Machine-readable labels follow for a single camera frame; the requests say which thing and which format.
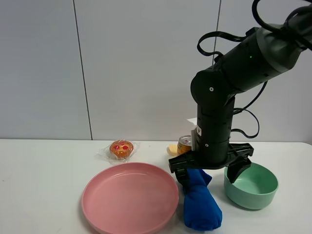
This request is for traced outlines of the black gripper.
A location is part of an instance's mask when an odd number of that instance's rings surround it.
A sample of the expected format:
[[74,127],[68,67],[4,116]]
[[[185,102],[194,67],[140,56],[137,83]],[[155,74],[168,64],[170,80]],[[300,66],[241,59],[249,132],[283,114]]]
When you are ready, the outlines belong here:
[[194,151],[188,151],[169,160],[170,171],[175,173],[177,181],[187,193],[190,189],[190,177],[187,169],[218,170],[228,167],[228,179],[233,184],[246,169],[250,168],[249,159],[254,148],[248,143],[198,144]]

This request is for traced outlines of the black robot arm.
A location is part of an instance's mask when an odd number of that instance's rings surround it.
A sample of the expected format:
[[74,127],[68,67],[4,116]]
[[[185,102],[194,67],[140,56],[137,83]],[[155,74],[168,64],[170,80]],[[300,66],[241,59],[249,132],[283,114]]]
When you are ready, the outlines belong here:
[[215,51],[213,66],[196,74],[191,94],[197,103],[197,126],[192,140],[195,147],[169,160],[172,173],[188,190],[190,169],[227,168],[227,177],[235,182],[250,167],[254,149],[248,143],[231,144],[233,116],[241,112],[234,105],[235,96],[292,69],[301,52],[312,47],[312,8],[303,6],[292,11],[283,24],[267,24],[252,4],[258,27],[244,37],[215,31],[204,39],[220,37],[237,42],[226,54]]

